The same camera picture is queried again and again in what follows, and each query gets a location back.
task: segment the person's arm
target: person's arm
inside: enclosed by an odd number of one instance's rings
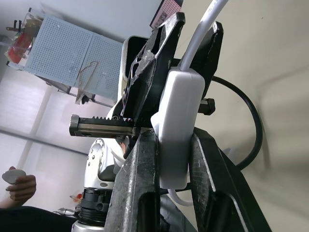
[[[22,206],[36,191],[35,176],[18,177],[15,185],[7,187],[6,190],[10,192],[10,197],[0,202],[0,208]]]

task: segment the white pegboard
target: white pegboard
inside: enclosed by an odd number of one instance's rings
[[[122,43],[93,33],[74,86],[117,101],[121,50]]]
[[[92,36],[91,31],[46,15],[24,70],[74,86]]]

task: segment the white cord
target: white cord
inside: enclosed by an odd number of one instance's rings
[[[180,197],[177,195],[176,191],[173,189],[168,189],[170,197],[173,199],[174,202],[177,204],[183,205],[183,206],[192,206],[193,202],[192,201],[185,201],[180,199]]]
[[[184,53],[182,62],[180,64],[181,71],[187,71],[190,68],[191,62],[195,53],[197,52],[199,45],[227,2],[228,0],[213,0],[209,5],[191,38],[186,52]]]

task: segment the white plastic housing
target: white plastic housing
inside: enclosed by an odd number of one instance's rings
[[[159,140],[161,188],[186,187],[190,140],[204,87],[204,78],[192,69],[169,71],[159,111],[151,118]]]

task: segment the finger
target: finger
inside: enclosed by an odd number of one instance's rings
[[[24,189],[24,190],[20,190],[20,191],[14,191],[14,192],[10,192],[10,196],[15,196],[15,197],[22,197],[24,195],[29,195],[29,194],[34,194],[35,193],[36,188],[28,188],[28,189]]]
[[[7,187],[6,190],[7,191],[20,191],[20,190],[23,190],[23,189],[29,189],[29,188],[33,188],[33,187],[36,187],[35,181],[11,185],[11,186]]]
[[[10,196],[10,198],[15,202],[21,202],[21,201],[29,200],[32,196],[33,194],[29,194],[29,195],[25,195],[22,197]]]
[[[26,175],[26,176],[20,176],[20,177],[16,178],[16,183],[28,182],[28,181],[35,181],[35,176],[34,175]]]

